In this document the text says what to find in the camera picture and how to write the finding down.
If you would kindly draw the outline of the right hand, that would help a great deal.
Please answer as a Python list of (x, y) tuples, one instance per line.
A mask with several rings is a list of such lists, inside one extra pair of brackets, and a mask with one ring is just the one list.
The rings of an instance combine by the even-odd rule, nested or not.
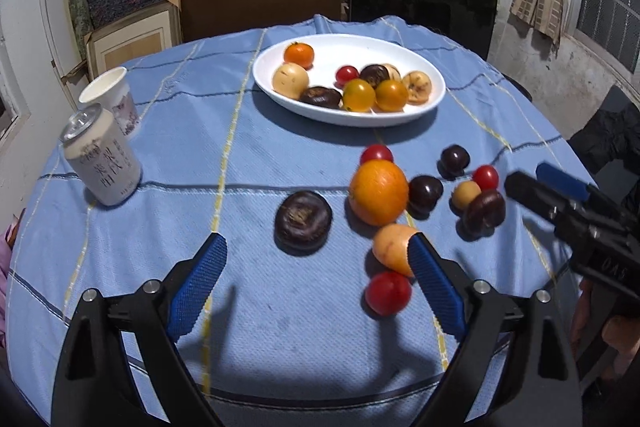
[(570, 326), (570, 345), (582, 387), (596, 378), (619, 381), (639, 353), (639, 310), (585, 277)]

